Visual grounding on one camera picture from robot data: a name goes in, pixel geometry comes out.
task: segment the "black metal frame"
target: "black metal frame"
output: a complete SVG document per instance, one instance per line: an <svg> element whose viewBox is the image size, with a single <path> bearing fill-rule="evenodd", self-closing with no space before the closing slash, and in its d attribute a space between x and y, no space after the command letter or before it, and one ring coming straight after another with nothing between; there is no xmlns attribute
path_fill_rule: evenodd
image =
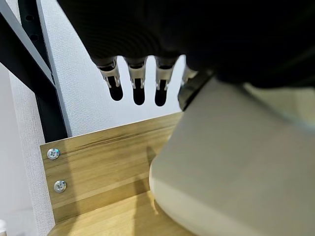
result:
<svg viewBox="0 0 315 236"><path fill-rule="evenodd" d="M36 96L46 142L71 136L40 0L19 0L21 24L0 0L0 62Z"/></svg>

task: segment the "metal finger hinge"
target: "metal finger hinge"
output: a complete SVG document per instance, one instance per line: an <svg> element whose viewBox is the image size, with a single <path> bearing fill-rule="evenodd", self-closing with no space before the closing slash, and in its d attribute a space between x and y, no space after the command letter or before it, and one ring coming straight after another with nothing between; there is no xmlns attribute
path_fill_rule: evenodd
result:
<svg viewBox="0 0 315 236"><path fill-rule="evenodd" d="M117 59L114 57L112 61L102 67L98 67L103 76L103 79L108 85L110 95L115 101L119 101L123 97L123 89L120 82L119 69Z"/></svg>

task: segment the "robotic hand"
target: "robotic hand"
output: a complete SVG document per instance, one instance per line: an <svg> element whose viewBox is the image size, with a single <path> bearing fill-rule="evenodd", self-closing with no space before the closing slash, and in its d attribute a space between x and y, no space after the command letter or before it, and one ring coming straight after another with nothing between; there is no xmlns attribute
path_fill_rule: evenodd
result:
<svg viewBox="0 0 315 236"><path fill-rule="evenodd" d="M157 62L156 98L166 100L177 57L185 54L184 110L211 75L259 88L315 85L314 3L269 1L58 0L111 97L123 97L116 56L128 64L133 98L144 102L145 62Z"/></svg>

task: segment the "wooden shelf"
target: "wooden shelf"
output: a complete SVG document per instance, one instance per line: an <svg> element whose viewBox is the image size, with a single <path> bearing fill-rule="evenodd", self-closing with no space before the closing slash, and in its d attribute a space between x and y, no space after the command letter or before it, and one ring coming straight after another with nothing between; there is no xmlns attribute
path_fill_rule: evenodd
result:
<svg viewBox="0 0 315 236"><path fill-rule="evenodd" d="M190 236L154 203L149 166L182 114L41 146L56 226L50 235ZM58 159L47 158L57 148ZM56 193L57 180L67 189Z"/></svg>
<svg viewBox="0 0 315 236"><path fill-rule="evenodd" d="M58 223L49 236L193 236L145 192Z"/></svg>

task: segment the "white wall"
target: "white wall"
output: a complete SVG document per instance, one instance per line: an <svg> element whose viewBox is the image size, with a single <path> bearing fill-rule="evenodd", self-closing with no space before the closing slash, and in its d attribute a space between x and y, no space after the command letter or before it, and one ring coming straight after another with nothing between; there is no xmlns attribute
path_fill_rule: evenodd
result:
<svg viewBox="0 0 315 236"><path fill-rule="evenodd" d="M8 70L0 64L0 219L9 236L32 232L35 220Z"/></svg>
<svg viewBox="0 0 315 236"><path fill-rule="evenodd" d="M7 0L7 3L20 21L17 0ZM0 96L1 108L5 106L10 111L8 114L3 111L4 114L0 117L0 138L10 144L3 148L14 147L12 157L0 158L0 181L5 183L8 180L10 188L14 188L14 191L8 189L5 194L2 194L5 188L0 190L0 197L14 203L5 205L5 208L0 206L0 218L4 215L4 220L7 220L9 236L46 236L55 221L39 149L45 141L36 98L2 64L0 67L0 85L5 91ZM8 132L2 126L10 130L14 138L8 140ZM8 175L15 178L10 181Z"/></svg>
<svg viewBox="0 0 315 236"><path fill-rule="evenodd" d="M81 135L113 126L163 116L180 111L177 94L185 66L182 57L173 72L166 104L154 103L155 60L146 67L146 100L142 106L133 102L132 87L125 61L118 58L124 97L113 101L99 70L91 61L78 35L56 0L41 0L50 45L72 134Z"/></svg>

